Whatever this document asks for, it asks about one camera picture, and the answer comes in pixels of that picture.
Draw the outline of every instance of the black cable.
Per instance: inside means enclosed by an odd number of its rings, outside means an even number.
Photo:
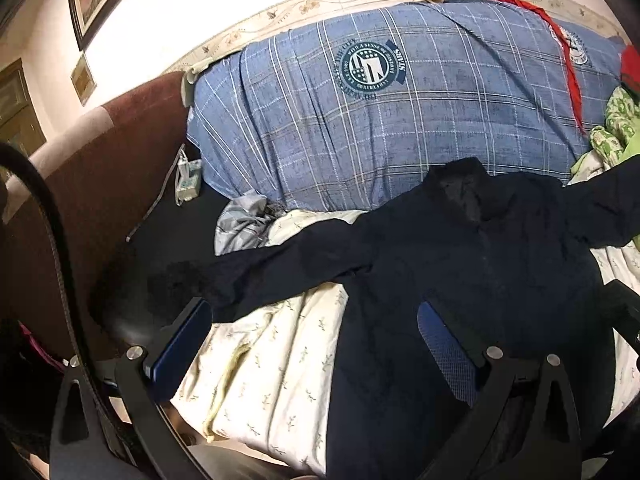
[[[0,142],[0,166],[7,168],[23,182],[38,203],[40,211],[46,220],[51,249],[56,262],[56,274],[58,276],[62,307],[65,313],[66,327],[78,358],[79,366],[82,369],[82,375],[89,386],[95,404],[123,443],[132,451],[140,451],[140,443],[133,430],[120,420],[102,384],[96,380],[97,371],[90,357],[89,346],[82,328],[65,231],[53,195],[29,159],[5,142]]]

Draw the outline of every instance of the green floral fabric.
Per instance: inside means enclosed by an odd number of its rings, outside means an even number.
[[[605,108],[605,126],[591,130],[593,149],[609,166],[615,166],[640,153],[640,105],[622,86],[613,91]],[[640,250],[640,235],[634,238]]]

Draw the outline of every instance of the decorative wall border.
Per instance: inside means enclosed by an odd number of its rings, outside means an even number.
[[[287,0],[236,23],[200,44],[163,73],[186,70],[207,58],[221,59],[253,41],[260,41],[290,28],[350,12],[379,9],[413,0]],[[620,36],[629,43],[619,23],[612,23],[573,0],[526,0],[543,7],[554,18],[583,25],[601,36]]]

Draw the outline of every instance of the blanket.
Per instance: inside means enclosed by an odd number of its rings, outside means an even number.
[[[349,223],[361,211],[293,211],[277,219],[277,245],[328,218]],[[293,468],[323,475],[335,346],[347,303],[342,285],[324,283],[228,324],[214,324],[172,399],[209,440],[239,440]]]
[[[621,47],[558,25],[588,131],[620,84]],[[187,133],[210,186],[285,210],[372,210],[467,156],[566,183],[588,148],[560,41],[491,0],[399,4],[249,44],[200,75]]]

